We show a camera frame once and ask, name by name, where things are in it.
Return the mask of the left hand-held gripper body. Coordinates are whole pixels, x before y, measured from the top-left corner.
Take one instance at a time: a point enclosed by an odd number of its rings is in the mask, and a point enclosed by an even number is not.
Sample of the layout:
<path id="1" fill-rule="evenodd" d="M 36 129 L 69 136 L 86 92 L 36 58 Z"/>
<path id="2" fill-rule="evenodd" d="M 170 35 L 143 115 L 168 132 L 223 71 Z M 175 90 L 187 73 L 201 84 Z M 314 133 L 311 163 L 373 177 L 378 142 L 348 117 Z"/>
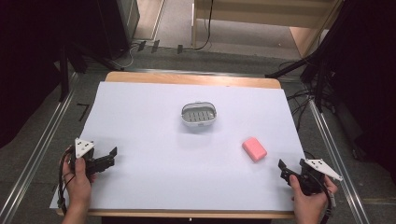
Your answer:
<path id="1" fill-rule="evenodd" d="M 79 138 L 75 139 L 75 145 L 72 147 L 70 166 L 71 171 L 75 171 L 76 159 L 83 159 L 85 161 L 86 175 L 93 175 L 102 173 L 106 169 L 106 158 L 95 159 L 93 157 L 94 143 Z"/>

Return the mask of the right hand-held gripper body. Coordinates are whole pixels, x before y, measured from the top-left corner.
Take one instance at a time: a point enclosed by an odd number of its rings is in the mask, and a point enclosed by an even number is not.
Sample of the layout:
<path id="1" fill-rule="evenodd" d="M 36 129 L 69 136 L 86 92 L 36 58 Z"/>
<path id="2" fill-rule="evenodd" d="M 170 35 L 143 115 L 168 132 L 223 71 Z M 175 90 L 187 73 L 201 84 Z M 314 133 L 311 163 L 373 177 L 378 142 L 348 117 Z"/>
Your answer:
<path id="1" fill-rule="evenodd" d="M 295 174 L 295 176 L 298 178 L 301 190 L 306 196 L 323 191 L 325 175 L 338 181 L 343 180 L 343 177 L 337 174 L 323 159 L 301 159 L 300 165 L 301 173 Z"/>

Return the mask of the pink soap bar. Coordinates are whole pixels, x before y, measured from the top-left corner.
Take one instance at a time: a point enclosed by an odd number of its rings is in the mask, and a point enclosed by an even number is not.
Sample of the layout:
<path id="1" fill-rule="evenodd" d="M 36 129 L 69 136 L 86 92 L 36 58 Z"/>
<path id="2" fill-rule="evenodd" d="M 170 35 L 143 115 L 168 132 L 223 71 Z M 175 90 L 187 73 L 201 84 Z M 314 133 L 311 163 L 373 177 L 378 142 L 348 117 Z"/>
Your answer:
<path id="1" fill-rule="evenodd" d="M 242 148 L 246 151 L 249 157 L 254 161 L 260 161 L 265 158 L 268 154 L 267 150 L 255 137 L 250 137 L 243 144 Z"/>

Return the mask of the grey soap dish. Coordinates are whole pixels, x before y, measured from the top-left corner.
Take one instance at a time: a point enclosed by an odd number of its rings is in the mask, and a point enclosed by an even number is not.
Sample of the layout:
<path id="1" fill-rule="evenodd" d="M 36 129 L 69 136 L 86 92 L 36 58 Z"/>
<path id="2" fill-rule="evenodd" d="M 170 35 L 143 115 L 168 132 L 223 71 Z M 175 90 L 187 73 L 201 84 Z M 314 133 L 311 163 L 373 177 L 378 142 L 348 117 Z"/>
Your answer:
<path id="1" fill-rule="evenodd" d="M 217 118 L 217 110 L 209 102 L 186 104 L 181 109 L 181 120 L 188 127 L 211 125 Z"/>

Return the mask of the person's right hand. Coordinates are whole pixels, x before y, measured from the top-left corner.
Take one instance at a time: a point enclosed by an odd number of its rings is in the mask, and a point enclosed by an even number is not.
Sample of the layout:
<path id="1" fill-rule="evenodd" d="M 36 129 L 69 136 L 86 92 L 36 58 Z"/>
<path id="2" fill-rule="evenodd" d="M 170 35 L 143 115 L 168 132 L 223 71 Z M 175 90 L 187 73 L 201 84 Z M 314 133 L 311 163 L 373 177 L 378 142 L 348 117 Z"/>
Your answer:
<path id="1" fill-rule="evenodd" d="M 303 194 L 298 178 L 290 176 L 290 186 L 293 191 L 294 214 L 297 217 L 318 217 L 327 202 L 324 192 L 306 196 Z"/>

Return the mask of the person's left hand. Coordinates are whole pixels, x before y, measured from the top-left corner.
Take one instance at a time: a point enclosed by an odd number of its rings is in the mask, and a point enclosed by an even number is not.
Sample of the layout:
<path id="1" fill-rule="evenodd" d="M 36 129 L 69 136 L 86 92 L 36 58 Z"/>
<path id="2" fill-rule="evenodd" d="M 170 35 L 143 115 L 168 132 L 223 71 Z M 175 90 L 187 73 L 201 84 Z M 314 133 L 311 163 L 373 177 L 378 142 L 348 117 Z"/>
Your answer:
<path id="1" fill-rule="evenodd" d="M 86 176 L 86 163 L 83 159 L 76 159 L 75 171 L 67 161 L 63 162 L 63 178 L 67 183 L 66 189 L 69 196 L 69 208 L 88 209 L 91 203 L 92 183 L 96 176 Z"/>

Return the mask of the black tape mark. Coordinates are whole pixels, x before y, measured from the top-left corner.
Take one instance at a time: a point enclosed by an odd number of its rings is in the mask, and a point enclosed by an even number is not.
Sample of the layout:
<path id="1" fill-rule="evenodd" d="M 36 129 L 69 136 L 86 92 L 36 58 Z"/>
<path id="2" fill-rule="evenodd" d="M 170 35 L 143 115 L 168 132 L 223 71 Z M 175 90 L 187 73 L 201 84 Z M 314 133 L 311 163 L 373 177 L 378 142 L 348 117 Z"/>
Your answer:
<path id="1" fill-rule="evenodd" d="M 77 106 L 82 108 L 82 112 L 81 112 L 81 115 L 78 120 L 83 121 L 84 118 L 86 117 L 86 114 L 87 114 L 89 108 L 90 108 L 90 104 L 77 103 Z"/>

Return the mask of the white paper sheet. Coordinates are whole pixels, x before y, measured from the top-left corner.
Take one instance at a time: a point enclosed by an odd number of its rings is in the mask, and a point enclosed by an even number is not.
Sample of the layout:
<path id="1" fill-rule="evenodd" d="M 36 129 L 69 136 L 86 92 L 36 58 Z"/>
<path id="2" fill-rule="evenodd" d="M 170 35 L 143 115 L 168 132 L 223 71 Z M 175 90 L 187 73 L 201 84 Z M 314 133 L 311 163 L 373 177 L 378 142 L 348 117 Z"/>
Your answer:
<path id="1" fill-rule="evenodd" d="M 195 102 L 214 105 L 211 125 L 183 123 Z M 242 148 L 250 137 L 268 152 L 260 161 Z M 102 82 L 81 138 L 97 157 L 118 148 L 91 209 L 290 211 L 278 161 L 299 171 L 304 155 L 281 89 Z"/>

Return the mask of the black stand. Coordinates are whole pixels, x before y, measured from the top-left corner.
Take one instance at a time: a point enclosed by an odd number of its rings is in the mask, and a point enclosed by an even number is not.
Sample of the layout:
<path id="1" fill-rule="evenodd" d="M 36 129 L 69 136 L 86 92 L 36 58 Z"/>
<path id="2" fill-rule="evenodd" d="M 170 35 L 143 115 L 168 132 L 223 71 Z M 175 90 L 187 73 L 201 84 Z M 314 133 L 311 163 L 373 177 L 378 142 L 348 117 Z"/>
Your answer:
<path id="1" fill-rule="evenodd" d="M 88 65 L 83 59 L 83 55 L 89 56 L 110 71 L 122 71 L 122 68 L 117 68 L 113 63 L 107 62 L 103 57 L 95 54 L 92 50 L 75 42 L 64 41 L 60 46 L 60 102 L 63 102 L 69 93 L 68 65 L 71 64 L 75 70 L 80 73 L 85 73 L 88 68 Z"/>
<path id="2" fill-rule="evenodd" d="M 341 7 L 340 13 L 316 50 L 296 63 L 274 72 L 273 74 L 265 75 L 265 77 L 279 78 L 304 65 L 305 69 L 301 74 L 301 81 L 303 83 L 310 82 L 314 78 L 314 75 L 318 76 L 317 85 L 314 89 L 314 104 L 318 111 L 321 112 L 324 78 L 326 74 L 330 73 L 329 60 L 331 58 L 331 54 L 336 49 L 337 43 L 341 40 L 344 30 L 347 27 L 347 18 L 353 11 L 353 7 L 356 6 L 358 1 L 359 0 L 343 0 L 344 4 Z"/>

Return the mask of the dark curtain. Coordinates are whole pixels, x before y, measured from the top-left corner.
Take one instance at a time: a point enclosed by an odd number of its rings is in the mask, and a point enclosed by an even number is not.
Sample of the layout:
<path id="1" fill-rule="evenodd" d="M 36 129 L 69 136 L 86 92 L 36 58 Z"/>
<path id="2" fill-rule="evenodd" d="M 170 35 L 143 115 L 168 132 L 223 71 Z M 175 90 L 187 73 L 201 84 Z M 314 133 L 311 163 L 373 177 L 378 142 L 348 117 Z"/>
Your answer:
<path id="1" fill-rule="evenodd" d="M 396 184 L 396 0 L 345 0 L 332 30 L 331 85 L 358 157 Z"/>
<path id="2" fill-rule="evenodd" d="M 73 40 L 88 0 L 0 0 L 0 148 L 10 143 L 65 75 L 86 70 Z"/>

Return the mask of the wooden table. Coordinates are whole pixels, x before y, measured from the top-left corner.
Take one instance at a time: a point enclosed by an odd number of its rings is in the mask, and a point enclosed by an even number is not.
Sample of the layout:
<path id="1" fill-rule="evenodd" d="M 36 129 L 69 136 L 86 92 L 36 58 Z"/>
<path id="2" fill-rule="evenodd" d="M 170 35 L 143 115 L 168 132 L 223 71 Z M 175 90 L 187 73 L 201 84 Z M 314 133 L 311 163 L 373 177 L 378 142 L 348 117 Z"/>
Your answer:
<path id="1" fill-rule="evenodd" d="M 281 88 L 278 80 L 256 77 L 204 76 L 193 72 L 187 74 L 154 73 L 154 72 L 110 72 L 105 82 L 122 83 L 160 83 L 203 86 L 249 87 L 262 89 Z M 177 217 L 177 218 L 248 218 L 248 219 L 280 219 L 294 218 L 292 211 L 198 211 L 198 210 L 114 210 L 90 209 L 92 217 Z"/>

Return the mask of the black cabinet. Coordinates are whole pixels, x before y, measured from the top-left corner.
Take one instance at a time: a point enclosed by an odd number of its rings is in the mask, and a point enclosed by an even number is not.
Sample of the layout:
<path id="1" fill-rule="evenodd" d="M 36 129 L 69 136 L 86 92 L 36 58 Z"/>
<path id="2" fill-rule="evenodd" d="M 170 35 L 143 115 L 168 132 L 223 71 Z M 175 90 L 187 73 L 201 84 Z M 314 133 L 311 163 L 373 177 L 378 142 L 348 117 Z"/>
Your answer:
<path id="1" fill-rule="evenodd" d="M 97 0 L 105 38 L 105 55 L 116 59 L 130 48 L 140 19 L 137 0 Z"/>

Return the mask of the light wooden shelf unit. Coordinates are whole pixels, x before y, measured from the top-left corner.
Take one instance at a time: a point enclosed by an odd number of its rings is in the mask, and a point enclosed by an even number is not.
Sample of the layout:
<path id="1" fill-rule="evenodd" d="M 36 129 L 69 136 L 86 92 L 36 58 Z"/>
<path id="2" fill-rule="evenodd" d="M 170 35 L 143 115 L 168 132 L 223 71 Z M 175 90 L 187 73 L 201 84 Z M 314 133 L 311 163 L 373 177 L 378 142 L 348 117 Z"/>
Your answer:
<path id="1" fill-rule="evenodd" d="M 194 0 L 191 45 L 196 46 L 198 19 L 287 26 L 297 50 L 307 56 L 322 32 L 336 20 L 343 0 Z"/>

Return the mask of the metal floor rail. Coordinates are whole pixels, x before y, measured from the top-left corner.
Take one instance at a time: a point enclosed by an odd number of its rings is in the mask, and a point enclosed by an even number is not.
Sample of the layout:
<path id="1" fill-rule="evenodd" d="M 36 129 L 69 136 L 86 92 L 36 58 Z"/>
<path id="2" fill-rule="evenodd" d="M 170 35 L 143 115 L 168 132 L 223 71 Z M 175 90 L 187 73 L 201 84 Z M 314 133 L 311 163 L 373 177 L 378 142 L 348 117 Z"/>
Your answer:
<path id="1" fill-rule="evenodd" d="M 347 171 L 347 168 L 344 164 L 344 161 L 341 157 L 341 154 L 338 150 L 337 145 L 334 142 L 332 137 L 332 133 L 328 127 L 326 119 L 324 115 L 318 111 L 315 102 L 311 99 L 308 100 L 310 109 L 318 125 L 318 129 L 320 131 L 321 137 L 324 141 L 325 147 L 330 155 L 332 165 L 334 170 L 343 177 L 343 180 L 340 182 L 343 192 L 346 196 L 346 201 L 349 205 L 349 208 L 352 212 L 352 215 L 357 224 L 371 224 L 367 213 L 364 210 L 364 206 L 361 200 L 359 193 L 357 192 L 353 181 L 350 178 L 350 175 Z"/>
<path id="2" fill-rule="evenodd" d="M 49 148 L 50 142 L 55 133 L 57 132 L 57 129 L 64 117 L 64 114 L 70 105 L 78 82 L 79 74 L 74 73 L 70 77 L 70 81 L 68 82 L 70 92 L 67 93 L 65 98 L 57 104 L 45 130 L 43 131 L 37 144 L 35 145 L 35 149 L 33 150 L 28 162 L 25 164 L 17 182 L 9 193 L 5 205 L 0 211 L 0 224 L 10 224 L 11 220 L 14 218 L 21 204 L 21 201 Z"/>

